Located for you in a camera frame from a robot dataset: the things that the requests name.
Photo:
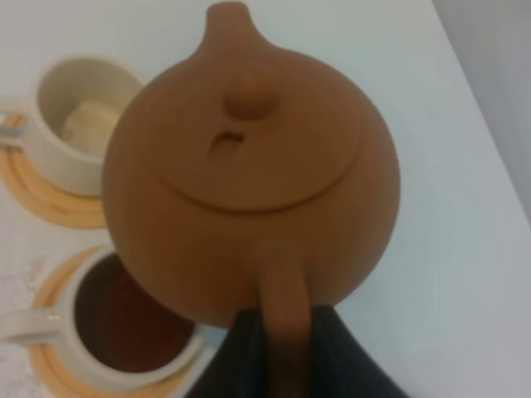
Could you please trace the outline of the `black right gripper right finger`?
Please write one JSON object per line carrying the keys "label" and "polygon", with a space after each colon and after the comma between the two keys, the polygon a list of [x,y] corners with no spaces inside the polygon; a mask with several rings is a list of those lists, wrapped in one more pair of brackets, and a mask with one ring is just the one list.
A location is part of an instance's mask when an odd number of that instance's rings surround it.
{"label": "black right gripper right finger", "polygon": [[310,363],[312,397],[407,398],[331,306],[312,308]]}

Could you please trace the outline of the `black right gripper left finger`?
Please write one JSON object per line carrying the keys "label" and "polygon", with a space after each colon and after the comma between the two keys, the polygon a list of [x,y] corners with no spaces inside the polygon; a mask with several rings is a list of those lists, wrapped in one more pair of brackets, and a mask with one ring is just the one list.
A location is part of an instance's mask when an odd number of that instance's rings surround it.
{"label": "black right gripper left finger", "polygon": [[275,346],[262,311],[241,310],[217,354],[188,392],[190,397],[273,397]]}

